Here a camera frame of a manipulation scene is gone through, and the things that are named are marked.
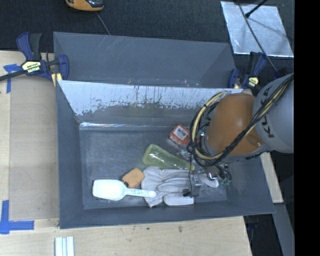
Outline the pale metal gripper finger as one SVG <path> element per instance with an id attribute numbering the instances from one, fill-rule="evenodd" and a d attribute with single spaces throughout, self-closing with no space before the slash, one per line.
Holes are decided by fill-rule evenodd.
<path id="1" fill-rule="evenodd" d="M 202 182 L 198 175 L 192 174 L 190 176 L 190 194 L 192 197 L 197 197 L 200 194 Z"/>

